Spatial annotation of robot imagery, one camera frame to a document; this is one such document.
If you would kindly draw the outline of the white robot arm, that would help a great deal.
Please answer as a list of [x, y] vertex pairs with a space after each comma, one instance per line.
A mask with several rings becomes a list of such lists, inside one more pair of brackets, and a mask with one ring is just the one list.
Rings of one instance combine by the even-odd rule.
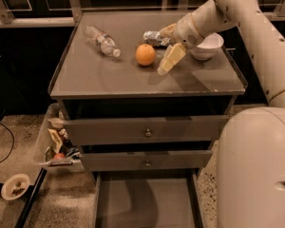
[[218, 228], [285, 228], [285, 38], [257, 0], [208, 0], [161, 29], [176, 44], [161, 60], [166, 74], [208, 35], [236, 27], [267, 106], [249, 108], [224, 126], [217, 156]]

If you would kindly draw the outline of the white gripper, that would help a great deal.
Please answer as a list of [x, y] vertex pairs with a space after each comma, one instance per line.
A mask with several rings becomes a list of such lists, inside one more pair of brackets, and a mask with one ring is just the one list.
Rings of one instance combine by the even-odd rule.
[[171, 24], [159, 30], [162, 37], [173, 38], [177, 43], [169, 46], [165, 51], [158, 67], [160, 75], [167, 74], [186, 54], [186, 49], [191, 49], [201, 43], [201, 35], [198, 32], [191, 13], [183, 16], [177, 23]]

